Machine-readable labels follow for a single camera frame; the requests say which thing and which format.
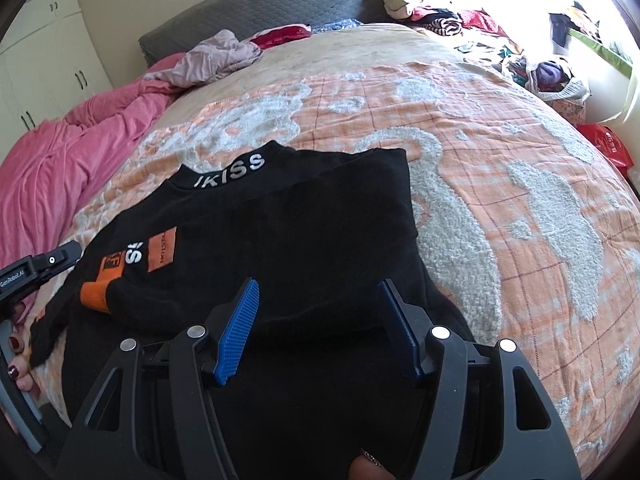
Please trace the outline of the right hand, painted nails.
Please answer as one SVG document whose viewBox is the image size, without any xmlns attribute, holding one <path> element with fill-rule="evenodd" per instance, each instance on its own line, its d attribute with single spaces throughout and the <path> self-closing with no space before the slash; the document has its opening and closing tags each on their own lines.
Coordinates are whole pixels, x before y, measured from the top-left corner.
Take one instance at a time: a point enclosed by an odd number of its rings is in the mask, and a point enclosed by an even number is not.
<svg viewBox="0 0 640 480">
<path fill-rule="evenodd" d="M 370 453 L 361 451 L 349 466 L 349 480 L 395 480 Z"/>
</svg>

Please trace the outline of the left hand, painted nails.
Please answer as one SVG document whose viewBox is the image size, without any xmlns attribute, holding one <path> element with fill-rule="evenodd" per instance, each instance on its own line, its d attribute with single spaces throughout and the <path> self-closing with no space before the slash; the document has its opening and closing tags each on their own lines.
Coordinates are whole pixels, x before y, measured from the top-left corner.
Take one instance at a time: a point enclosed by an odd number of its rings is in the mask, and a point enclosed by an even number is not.
<svg viewBox="0 0 640 480">
<path fill-rule="evenodd" d="M 21 329 L 24 325 L 24 312 L 25 304 L 24 302 L 20 302 L 14 308 L 12 316 L 11 333 L 8 337 L 8 344 L 14 353 L 14 357 L 9 362 L 6 371 L 8 372 L 9 378 L 17 385 L 17 388 L 33 396 L 38 396 L 38 387 L 30 372 L 29 362 L 25 354 L 26 344 L 21 335 Z"/>
</svg>

